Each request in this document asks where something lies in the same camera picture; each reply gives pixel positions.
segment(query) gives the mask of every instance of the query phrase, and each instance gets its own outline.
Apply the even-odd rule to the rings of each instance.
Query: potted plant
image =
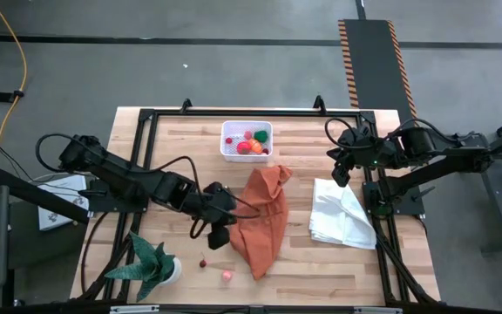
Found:
[[[151,243],[133,232],[129,233],[139,263],[119,267],[105,274],[107,278],[141,280],[137,302],[144,299],[157,285],[174,283],[181,276],[181,262],[164,252],[164,243],[155,249]]]

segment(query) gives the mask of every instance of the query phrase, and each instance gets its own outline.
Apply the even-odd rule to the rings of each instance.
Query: yellow black hazard stripe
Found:
[[[406,75],[406,69],[404,68],[404,62],[402,60],[402,53],[400,52],[400,47],[398,46],[397,34],[394,31],[394,25],[391,21],[387,21],[389,24],[390,36],[392,37],[392,44],[394,45],[394,52],[397,54],[398,68],[400,69],[400,74],[402,75],[402,83],[404,85],[404,91],[406,92],[406,98],[408,99],[408,105],[410,106],[411,116],[417,118],[416,105],[414,105],[414,99],[411,97],[410,84],[408,84],[408,76]]]
[[[340,45],[344,57],[344,68],[346,70],[346,84],[348,85],[349,103],[354,108],[359,108],[357,99],[356,80],[354,79],[354,69],[352,68],[352,57],[349,54],[348,35],[346,34],[346,24],[338,21],[338,32],[340,33]]]

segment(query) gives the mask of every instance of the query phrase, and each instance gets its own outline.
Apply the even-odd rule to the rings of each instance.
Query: white plant pot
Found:
[[[164,285],[175,283],[176,281],[178,281],[178,279],[180,279],[180,277],[181,277],[181,261],[179,258],[174,257],[173,258],[173,273],[172,273],[172,275],[169,278],[167,278],[165,281],[159,283],[158,286],[164,286]]]

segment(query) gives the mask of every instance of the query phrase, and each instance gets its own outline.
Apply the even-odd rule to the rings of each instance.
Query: yellow cable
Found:
[[[18,42],[17,36],[15,36],[15,32],[10,27],[9,23],[7,22],[7,19],[5,18],[3,13],[1,13],[1,11],[0,11],[0,17],[3,20],[3,22],[5,23],[5,26],[7,26],[7,29],[9,30],[13,39],[15,39],[15,43],[17,43],[18,50],[21,52],[21,57],[23,58],[23,68],[24,68],[23,82],[21,83],[21,86],[18,89],[19,91],[22,92],[24,89],[24,84],[26,83],[26,75],[28,74],[28,66],[26,64],[26,57],[24,56],[24,51],[23,51],[23,47],[21,46],[21,43]],[[10,113],[13,112],[13,109],[15,109],[15,106],[17,105],[19,99],[20,99],[20,97],[18,97],[18,96],[15,97],[15,99],[13,100],[13,103],[10,105],[9,110],[7,111],[7,114],[5,114],[5,118],[3,118],[3,122],[0,127],[0,140],[1,140],[1,136],[3,134],[3,130],[5,129],[5,125],[7,124],[7,119],[9,118]]]

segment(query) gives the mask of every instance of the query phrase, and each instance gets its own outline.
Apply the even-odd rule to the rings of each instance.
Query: gray floor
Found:
[[[502,42],[502,0],[366,0],[368,18],[390,19],[400,40]],[[336,20],[355,18],[354,0],[0,0],[21,33],[164,38],[338,39]],[[0,21],[0,32],[5,29]],[[27,97],[3,139],[32,175],[45,171],[34,144],[48,132],[107,142],[117,106],[309,107],[320,93],[349,107],[337,47],[24,44]],[[502,125],[502,51],[403,50],[417,111],[447,132],[491,134]],[[0,89],[22,75],[14,44],[0,44]],[[0,120],[5,105],[0,104]],[[48,143],[55,158],[63,142]],[[8,167],[0,160],[2,167]],[[443,300],[502,310],[502,254],[479,247],[500,239],[479,176],[432,182],[424,205]],[[31,304],[65,300],[78,252],[21,270],[17,294]]]

